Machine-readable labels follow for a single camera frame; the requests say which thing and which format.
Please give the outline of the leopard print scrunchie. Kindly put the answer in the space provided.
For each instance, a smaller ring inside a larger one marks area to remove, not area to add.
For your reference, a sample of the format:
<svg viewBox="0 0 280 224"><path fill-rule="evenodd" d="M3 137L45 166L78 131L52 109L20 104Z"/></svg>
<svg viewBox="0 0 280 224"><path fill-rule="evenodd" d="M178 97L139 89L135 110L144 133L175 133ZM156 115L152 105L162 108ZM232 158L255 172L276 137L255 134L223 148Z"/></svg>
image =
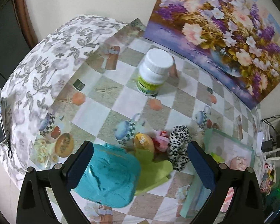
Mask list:
<svg viewBox="0 0 280 224"><path fill-rule="evenodd" d="M191 140L190 131L185 125L175 126L171 131L167 155L175 171L183 171L190 161L187 148Z"/></svg>

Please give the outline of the teal rimmed storage box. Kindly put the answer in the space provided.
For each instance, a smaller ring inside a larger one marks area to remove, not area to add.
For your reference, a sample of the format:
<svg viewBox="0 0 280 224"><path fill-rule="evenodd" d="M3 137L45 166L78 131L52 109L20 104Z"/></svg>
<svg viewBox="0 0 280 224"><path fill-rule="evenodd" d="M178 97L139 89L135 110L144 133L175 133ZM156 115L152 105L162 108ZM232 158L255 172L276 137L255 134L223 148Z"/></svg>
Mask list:
<svg viewBox="0 0 280 224"><path fill-rule="evenodd" d="M231 168L232 160L243 159L244 168L253 167L254 150L239 140L215 128L207 129L203 139L204 147L197 142L188 144L187 154L195 169L194 179L187 194L180 215L194 218L202 209L224 168Z"/></svg>

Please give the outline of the teal plastic case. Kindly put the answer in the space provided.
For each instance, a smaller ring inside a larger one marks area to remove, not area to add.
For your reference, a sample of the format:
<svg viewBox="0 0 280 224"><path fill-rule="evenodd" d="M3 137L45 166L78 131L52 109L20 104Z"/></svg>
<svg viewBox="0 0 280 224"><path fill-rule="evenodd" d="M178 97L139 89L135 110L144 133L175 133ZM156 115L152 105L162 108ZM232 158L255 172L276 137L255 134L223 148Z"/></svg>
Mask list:
<svg viewBox="0 0 280 224"><path fill-rule="evenodd" d="M140 174L139 161L125 149L94 144L94 154L74 192L98 204L123 208L132 201Z"/></svg>

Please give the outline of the lime green cloth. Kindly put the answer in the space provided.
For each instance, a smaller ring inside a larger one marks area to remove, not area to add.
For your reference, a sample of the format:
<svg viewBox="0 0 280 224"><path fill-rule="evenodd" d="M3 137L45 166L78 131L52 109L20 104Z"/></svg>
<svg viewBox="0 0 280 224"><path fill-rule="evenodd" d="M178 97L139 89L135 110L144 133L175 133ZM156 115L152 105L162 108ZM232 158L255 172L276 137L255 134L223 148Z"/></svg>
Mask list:
<svg viewBox="0 0 280 224"><path fill-rule="evenodd" d="M170 161L162 160L154 162L154 154L144 149L137 149L134 156L141 166L135 196L148 192L169 180L169 175L173 171L173 166Z"/></svg>

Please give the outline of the colourful toy pile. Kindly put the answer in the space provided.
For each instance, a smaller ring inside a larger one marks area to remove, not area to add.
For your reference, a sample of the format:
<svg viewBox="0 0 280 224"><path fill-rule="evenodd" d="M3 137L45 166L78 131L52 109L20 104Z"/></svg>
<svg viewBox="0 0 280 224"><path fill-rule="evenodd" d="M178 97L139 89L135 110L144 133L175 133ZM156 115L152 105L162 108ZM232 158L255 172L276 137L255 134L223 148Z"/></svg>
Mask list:
<svg viewBox="0 0 280 224"><path fill-rule="evenodd" d="M269 195L278 182L277 167L279 167L279 161L275 158L269 158L264 162L260 175L260 191L262 194Z"/></svg>

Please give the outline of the black power adapter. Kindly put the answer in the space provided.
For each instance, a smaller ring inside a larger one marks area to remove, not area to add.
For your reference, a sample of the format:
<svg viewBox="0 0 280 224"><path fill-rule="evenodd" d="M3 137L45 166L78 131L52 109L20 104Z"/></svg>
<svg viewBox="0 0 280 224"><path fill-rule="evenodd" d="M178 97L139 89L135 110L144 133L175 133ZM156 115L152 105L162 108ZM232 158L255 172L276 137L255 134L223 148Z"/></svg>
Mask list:
<svg viewBox="0 0 280 224"><path fill-rule="evenodd" d="M263 141L261 150L262 152L271 152L273 150L273 138Z"/></svg>

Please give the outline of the yellow lidded cup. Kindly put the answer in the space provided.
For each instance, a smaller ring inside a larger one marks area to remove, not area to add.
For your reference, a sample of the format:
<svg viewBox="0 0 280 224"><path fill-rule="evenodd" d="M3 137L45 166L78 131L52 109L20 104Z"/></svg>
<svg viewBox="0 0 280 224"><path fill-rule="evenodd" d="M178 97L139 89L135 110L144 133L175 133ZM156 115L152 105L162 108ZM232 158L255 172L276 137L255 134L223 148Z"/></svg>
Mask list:
<svg viewBox="0 0 280 224"><path fill-rule="evenodd" d="M145 133L137 133L133 139L133 144L136 149L148 150L155 152L155 146L150 136Z"/></svg>

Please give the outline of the grey floral tablecloth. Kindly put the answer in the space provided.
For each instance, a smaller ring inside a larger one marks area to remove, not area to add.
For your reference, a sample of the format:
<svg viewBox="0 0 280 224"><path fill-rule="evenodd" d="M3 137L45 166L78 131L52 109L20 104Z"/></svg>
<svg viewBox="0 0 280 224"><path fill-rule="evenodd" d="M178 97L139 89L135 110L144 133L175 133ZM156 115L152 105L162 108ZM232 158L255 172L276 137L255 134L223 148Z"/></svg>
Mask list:
<svg viewBox="0 0 280 224"><path fill-rule="evenodd" d="M20 188L41 121L86 59L126 26L113 18L80 15L39 42L5 83L5 129L10 146L0 146L0 161Z"/></svg>

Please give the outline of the checkered patterned table mat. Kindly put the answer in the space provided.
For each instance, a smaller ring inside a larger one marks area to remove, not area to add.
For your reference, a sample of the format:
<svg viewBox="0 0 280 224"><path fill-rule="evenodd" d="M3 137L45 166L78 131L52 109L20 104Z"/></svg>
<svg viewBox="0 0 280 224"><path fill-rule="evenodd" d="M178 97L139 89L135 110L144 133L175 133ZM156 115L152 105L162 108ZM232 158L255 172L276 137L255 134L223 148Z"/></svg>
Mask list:
<svg viewBox="0 0 280 224"><path fill-rule="evenodd" d="M169 54L177 73L167 78L159 93L145 96L137 90L146 52L159 48L142 37L143 30L137 22L107 39L59 93L32 143L30 161L39 169L65 161L85 140L120 147L115 132L128 122L150 136L185 125L192 139L204 145L200 111L207 113L209 128L255 146L260 108L249 110L208 72L173 51Z"/></svg>

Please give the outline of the white supplement bottle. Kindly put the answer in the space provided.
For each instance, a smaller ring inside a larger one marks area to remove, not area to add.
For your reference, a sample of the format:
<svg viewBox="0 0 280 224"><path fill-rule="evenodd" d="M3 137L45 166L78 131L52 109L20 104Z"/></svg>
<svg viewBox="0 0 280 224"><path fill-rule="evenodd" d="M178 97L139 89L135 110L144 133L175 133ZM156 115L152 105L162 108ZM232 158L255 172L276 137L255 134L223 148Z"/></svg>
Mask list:
<svg viewBox="0 0 280 224"><path fill-rule="evenodd" d="M162 49L150 49L139 67L137 89L144 95L153 96L168 78L174 63L171 55Z"/></svg>

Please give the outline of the floral canvas painting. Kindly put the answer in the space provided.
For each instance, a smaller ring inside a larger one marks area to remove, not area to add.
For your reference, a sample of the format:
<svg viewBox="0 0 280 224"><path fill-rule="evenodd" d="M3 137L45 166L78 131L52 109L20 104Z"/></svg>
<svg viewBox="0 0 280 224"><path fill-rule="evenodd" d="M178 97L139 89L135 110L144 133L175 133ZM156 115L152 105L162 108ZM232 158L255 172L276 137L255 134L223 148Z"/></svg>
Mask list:
<svg viewBox="0 0 280 224"><path fill-rule="evenodd" d="M259 0L157 0L144 36L203 68L248 108L280 83L280 26Z"/></svg>

